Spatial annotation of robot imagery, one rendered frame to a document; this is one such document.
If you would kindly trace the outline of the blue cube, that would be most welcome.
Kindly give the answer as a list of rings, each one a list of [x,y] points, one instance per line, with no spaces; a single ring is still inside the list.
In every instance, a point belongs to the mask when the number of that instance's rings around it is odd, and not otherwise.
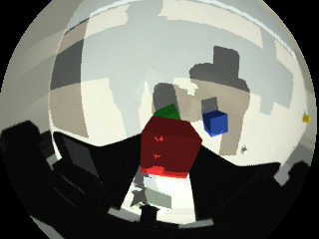
[[[215,111],[203,113],[203,130],[210,136],[216,136],[227,132],[228,115],[226,113]]]

